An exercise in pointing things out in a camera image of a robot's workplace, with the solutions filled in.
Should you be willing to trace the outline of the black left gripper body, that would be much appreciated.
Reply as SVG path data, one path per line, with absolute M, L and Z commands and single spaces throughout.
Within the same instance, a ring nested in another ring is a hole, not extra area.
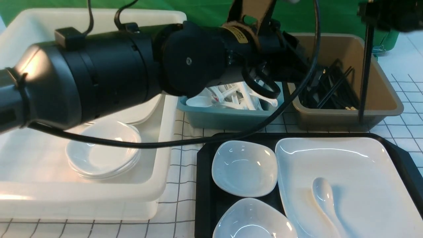
M 218 29 L 226 48 L 225 73 L 218 85 L 246 83 L 260 96 L 276 99 L 278 82 L 307 82 L 314 58 L 307 59 L 299 39 L 273 18 L 275 0 L 235 0 Z

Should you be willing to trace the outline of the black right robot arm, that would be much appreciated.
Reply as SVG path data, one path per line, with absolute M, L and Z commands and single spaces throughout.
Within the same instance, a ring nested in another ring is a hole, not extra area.
M 421 0 L 368 0 L 358 4 L 357 15 L 366 25 L 362 69 L 359 123 L 364 123 L 364 111 L 372 60 L 374 31 L 394 30 L 409 33 L 423 29 L 423 2 Z

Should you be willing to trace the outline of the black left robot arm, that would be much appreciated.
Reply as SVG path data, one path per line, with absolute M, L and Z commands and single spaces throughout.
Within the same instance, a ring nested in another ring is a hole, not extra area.
M 299 82 L 309 69 L 296 37 L 271 19 L 230 17 L 221 27 L 192 21 L 122 23 L 91 34 L 74 27 L 31 44 L 14 66 L 1 70 L 1 132 L 43 124 L 58 131 L 145 103 L 156 95 L 192 98 L 210 86 L 245 81 L 271 98 L 275 81 Z

